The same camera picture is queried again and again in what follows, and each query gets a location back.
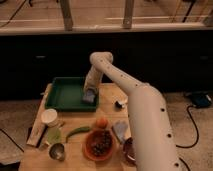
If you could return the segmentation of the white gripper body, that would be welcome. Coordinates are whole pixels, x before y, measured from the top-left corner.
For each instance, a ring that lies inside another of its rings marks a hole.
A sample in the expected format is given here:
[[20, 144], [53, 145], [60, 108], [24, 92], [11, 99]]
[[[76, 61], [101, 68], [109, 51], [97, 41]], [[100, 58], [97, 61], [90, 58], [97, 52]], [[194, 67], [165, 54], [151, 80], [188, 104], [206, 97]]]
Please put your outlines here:
[[95, 67], [92, 67], [85, 78], [84, 91], [93, 90], [95, 94], [98, 93], [99, 85], [102, 82], [102, 73]]

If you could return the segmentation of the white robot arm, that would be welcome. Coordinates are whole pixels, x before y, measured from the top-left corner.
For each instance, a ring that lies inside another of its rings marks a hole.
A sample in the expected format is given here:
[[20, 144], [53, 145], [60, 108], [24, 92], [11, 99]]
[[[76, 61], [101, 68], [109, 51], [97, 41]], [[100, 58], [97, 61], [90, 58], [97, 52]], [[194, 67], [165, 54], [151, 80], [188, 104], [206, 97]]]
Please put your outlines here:
[[95, 100], [103, 75], [127, 95], [137, 171], [182, 171], [161, 92], [114, 66], [111, 52], [93, 52], [89, 60], [91, 69], [85, 78], [83, 101]]

